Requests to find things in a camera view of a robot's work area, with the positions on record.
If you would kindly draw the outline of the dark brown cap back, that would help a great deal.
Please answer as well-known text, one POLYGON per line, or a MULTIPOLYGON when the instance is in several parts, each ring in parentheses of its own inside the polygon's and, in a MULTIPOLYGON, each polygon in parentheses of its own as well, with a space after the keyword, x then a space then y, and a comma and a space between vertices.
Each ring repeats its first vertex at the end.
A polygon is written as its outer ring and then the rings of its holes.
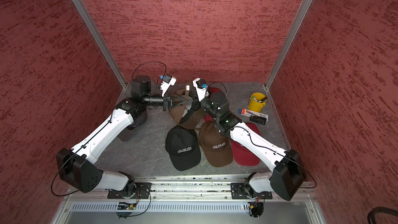
MULTIPOLYGON (((194 88, 192 84, 185 85, 183 88, 175 92, 176 95, 184 96, 189 99, 189 90, 194 88)), ((185 129, 199 130, 198 124, 206 115, 205 111, 201 109, 192 109, 188 105, 188 100, 185 105, 176 108, 169 109, 171 118, 176 122, 177 125, 185 129)))

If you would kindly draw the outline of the black cap front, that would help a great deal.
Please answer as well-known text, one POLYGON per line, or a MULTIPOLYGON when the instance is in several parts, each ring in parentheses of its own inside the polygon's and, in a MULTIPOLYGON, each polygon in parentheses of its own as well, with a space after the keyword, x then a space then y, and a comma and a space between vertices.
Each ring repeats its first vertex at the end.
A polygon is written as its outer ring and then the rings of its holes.
POLYGON ((178 171, 189 170, 201 162, 198 135, 194 129, 180 125, 173 127, 167 134, 165 149, 178 171))

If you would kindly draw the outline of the dark grey cap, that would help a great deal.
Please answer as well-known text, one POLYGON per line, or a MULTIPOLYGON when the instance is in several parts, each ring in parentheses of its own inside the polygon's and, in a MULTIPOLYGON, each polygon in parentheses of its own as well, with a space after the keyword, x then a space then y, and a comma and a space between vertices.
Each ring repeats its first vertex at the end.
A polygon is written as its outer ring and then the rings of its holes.
POLYGON ((128 142, 132 139, 134 134, 136 133, 136 129, 142 126, 147 121, 147 111, 144 111, 140 116, 134 120, 134 122, 127 126, 118 136, 122 142, 128 142))

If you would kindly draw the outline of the red cap with white logo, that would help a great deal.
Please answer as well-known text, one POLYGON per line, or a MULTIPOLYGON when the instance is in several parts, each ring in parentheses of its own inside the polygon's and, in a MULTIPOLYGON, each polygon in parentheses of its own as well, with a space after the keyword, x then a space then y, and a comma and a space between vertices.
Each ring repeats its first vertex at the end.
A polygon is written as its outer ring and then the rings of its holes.
POLYGON ((260 159, 242 144, 230 139, 233 158, 241 166, 254 167, 259 165, 260 159))

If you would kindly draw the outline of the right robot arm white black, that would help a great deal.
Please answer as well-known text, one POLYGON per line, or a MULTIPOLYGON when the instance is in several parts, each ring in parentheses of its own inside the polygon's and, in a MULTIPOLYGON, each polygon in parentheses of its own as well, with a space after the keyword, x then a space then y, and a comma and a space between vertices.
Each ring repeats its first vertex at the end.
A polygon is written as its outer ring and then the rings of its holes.
POLYGON ((250 129, 230 111, 222 91, 211 94, 206 84, 194 87, 196 93, 193 100, 212 117, 210 124, 216 133, 243 145, 270 170, 269 173, 255 173, 248 177, 245 181, 246 195, 255 198, 264 191, 270 191, 290 201, 305 180, 300 154, 294 149, 286 151, 250 129))

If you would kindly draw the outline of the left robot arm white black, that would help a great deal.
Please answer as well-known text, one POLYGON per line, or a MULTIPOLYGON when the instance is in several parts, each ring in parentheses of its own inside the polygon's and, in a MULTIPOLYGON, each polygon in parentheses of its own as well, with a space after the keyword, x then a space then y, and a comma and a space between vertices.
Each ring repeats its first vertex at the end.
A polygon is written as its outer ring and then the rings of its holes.
POLYGON ((163 110, 175 108, 187 102, 181 96, 166 94, 177 79, 161 75, 161 94, 151 91, 151 79, 138 76, 131 82, 131 95, 121 100, 111 115, 90 135, 71 149, 62 148, 56 155, 57 177, 82 193, 93 190, 119 192, 123 198, 131 198, 136 192, 134 178, 126 173, 108 172, 95 166, 99 156, 125 129, 134 130, 147 119, 149 106, 163 110))

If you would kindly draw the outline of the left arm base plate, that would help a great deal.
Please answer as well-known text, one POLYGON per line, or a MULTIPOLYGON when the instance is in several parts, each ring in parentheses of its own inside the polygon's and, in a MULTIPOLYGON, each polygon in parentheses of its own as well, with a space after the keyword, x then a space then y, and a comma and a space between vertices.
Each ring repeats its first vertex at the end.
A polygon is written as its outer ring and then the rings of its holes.
POLYGON ((149 193, 151 191, 152 183, 131 183, 126 186, 122 191, 109 190, 108 199, 149 199, 149 193))

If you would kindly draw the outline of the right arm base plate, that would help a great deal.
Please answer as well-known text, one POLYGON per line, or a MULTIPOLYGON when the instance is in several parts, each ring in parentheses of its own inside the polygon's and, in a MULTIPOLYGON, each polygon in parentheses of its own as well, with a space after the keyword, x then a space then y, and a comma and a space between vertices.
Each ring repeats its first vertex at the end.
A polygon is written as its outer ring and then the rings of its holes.
POLYGON ((251 189, 249 186, 246 186, 244 183, 231 183, 231 197, 234 200, 270 200, 273 198, 272 193, 269 191, 264 191, 261 193, 257 193, 251 189))

